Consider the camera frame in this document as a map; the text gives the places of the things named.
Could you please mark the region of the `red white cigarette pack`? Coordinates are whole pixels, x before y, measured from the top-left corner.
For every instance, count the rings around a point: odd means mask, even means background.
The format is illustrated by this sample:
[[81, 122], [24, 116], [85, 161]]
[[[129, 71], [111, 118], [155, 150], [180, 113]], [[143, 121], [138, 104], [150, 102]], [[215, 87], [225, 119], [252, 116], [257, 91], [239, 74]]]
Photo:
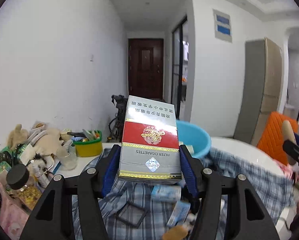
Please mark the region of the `red white cigarette pack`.
[[181, 180], [174, 105], [129, 96], [118, 177], [153, 184]]

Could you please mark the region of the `round tan wooden disc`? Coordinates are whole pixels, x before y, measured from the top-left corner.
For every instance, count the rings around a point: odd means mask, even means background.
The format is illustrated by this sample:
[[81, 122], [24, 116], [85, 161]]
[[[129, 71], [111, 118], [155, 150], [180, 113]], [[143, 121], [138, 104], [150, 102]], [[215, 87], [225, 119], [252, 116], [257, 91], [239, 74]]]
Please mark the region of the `round tan wooden disc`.
[[283, 150], [287, 154], [288, 164], [295, 165], [299, 160], [299, 148], [296, 144], [292, 125], [288, 120], [282, 123]]

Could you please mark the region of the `orange chair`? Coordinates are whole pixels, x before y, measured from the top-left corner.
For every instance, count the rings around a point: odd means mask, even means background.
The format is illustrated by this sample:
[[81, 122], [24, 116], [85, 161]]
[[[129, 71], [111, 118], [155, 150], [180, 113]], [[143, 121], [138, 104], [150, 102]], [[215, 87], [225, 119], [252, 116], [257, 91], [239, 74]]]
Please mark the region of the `orange chair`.
[[287, 166], [287, 154], [282, 148], [282, 124], [285, 120], [290, 122], [293, 132], [298, 132], [299, 125], [295, 119], [292, 119], [278, 112], [271, 112], [267, 119], [261, 139], [257, 143], [257, 148], [269, 155], [269, 157], [271, 157], [272, 159]]

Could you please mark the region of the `yellow green storage bin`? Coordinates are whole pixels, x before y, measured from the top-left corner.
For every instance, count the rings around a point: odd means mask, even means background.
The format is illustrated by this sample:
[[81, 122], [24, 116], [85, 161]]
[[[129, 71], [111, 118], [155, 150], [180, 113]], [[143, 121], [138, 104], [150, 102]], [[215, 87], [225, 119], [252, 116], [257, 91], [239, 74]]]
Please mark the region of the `yellow green storage bin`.
[[81, 157], [95, 157], [102, 153], [102, 132], [99, 130], [95, 131], [96, 139], [92, 141], [74, 141], [73, 144], [75, 146], [76, 154]]

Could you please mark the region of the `light blue barcode box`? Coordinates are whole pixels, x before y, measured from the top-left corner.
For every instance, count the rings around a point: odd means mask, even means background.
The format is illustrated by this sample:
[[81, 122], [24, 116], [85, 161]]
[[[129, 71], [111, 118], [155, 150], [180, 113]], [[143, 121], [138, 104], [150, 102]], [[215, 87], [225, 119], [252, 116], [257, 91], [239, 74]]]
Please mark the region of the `light blue barcode box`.
[[172, 228], [178, 224], [182, 224], [186, 220], [190, 208], [190, 203], [180, 200], [177, 201], [166, 226]]

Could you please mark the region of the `light blue plastic basin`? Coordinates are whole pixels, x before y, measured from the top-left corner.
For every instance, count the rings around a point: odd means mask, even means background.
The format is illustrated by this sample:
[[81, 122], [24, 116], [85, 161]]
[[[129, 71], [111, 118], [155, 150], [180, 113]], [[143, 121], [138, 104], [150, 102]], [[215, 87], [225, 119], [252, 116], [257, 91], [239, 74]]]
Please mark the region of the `light blue plastic basin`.
[[177, 120], [179, 142], [192, 146], [194, 158], [202, 158], [210, 152], [211, 137], [201, 127], [187, 121]]

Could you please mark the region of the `black bicycle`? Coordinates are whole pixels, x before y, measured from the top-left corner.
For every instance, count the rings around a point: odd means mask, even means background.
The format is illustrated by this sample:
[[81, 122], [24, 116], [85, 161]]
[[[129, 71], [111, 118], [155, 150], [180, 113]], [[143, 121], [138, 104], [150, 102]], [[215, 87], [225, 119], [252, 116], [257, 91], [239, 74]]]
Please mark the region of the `black bicycle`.
[[121, 94], [112, 95], [111, 98], [112, 103], [115, 105], [118, 112], [116, 113], [114, 119], [112, 119], [108, 124], [110, 135], [107, 137], [107, 142], [122, 142], [128, 98], [125, 98]]

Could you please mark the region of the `blue plaid cloth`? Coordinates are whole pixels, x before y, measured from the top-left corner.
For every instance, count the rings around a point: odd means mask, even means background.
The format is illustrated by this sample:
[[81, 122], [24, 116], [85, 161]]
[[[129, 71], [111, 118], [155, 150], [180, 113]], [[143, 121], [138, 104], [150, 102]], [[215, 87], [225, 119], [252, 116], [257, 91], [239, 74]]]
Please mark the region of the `blue plaid cloth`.
[[[216, 148], [200, 159], [205, 167], [213, 168], [223, 176], [236, 177], [244, 174], [261, 198], [270, 217], [277, 223], [283, 209], [294, 205], [293, 182], [285, 176], [277, 176]], [[167, 222], [173, 204], [152, 200], [153, 185], [116, 179], [111, 192], [99, 200], [102, 218], [109, 239], [161, 239], [167, 231]], [[132, 228], [115, 218], [127, 202], [148, 211], [138, 228]]]

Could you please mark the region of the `grey beige refrigerator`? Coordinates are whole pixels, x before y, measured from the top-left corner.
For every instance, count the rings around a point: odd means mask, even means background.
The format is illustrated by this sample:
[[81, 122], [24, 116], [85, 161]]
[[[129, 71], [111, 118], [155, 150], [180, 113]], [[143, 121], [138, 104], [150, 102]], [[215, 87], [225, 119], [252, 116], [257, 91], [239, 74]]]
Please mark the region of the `grey beige refrigerator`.
[[243, 97], [234, 139], [258, 144], [270, 113], [278, 108], [281, 78], [280, 47], [267, 37], [246, 41]]

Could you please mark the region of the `cereal jar black lid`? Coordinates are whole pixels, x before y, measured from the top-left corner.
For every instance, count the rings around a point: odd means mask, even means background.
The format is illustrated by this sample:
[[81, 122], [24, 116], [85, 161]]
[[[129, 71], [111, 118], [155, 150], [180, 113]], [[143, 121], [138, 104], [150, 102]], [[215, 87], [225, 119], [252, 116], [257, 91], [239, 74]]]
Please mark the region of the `cereal jar black lid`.
[[23, 164], [13, 166], [7, 173], [6, 181], [18, 199], [32, 211], [42, 193], [27, 167]]

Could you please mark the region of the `beige plush toy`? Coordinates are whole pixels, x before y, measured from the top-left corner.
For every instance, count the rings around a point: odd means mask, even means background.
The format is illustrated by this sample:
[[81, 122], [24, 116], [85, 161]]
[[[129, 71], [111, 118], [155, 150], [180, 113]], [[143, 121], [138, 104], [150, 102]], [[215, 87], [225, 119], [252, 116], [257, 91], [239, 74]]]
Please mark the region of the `beige plush toy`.
[[10, 150], [14, 151], [17, 145], [26, 143], [28, 137], [29, 132], [23, 129], [21, 124], [17, 124], [15, 129], [9, 133], [6, 144]]

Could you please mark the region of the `black framed glass door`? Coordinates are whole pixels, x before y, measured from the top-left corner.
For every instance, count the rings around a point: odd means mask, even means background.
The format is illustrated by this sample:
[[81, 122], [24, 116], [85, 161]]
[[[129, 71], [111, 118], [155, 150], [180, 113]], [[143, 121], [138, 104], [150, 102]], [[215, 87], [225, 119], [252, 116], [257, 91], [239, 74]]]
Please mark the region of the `black framed glass door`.
[[171, 103], [175, 108], [176, 119], [180, 118], [182, 98], [182, 69], [184, 57], [183, 27], [187, 23], [185, 16], [172, 32], [172, 88]]

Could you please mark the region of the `pink hello kitty bag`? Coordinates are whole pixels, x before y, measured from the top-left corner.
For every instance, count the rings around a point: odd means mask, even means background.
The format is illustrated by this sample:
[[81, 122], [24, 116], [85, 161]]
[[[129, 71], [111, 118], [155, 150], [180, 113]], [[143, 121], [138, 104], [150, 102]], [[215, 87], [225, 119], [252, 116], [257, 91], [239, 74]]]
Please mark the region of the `pink hello kitty bag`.
[[0, 183], [0, 227], [9, 239], [20, 239], [29, 215], [11, 198]]

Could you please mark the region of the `black square frame box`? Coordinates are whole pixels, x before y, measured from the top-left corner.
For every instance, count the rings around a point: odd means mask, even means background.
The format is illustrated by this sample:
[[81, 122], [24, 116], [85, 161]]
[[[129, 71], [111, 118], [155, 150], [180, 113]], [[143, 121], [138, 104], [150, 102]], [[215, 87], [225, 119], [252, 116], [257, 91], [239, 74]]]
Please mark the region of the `black square frame box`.
[[149, 210], [145, 207], [127, 201], [124, 206], [115, 213], [115, 218], [131, 228], [139, 228]]

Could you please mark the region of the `grey wall panel blue screens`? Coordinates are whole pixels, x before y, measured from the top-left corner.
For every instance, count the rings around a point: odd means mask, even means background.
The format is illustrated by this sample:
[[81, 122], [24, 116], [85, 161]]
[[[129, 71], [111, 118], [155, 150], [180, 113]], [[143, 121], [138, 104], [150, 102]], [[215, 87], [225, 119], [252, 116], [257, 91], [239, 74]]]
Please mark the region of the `grey wall panel blue screens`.
[[215, 38], [232, 42], [231, 20], [228, 14], [213, 9]]

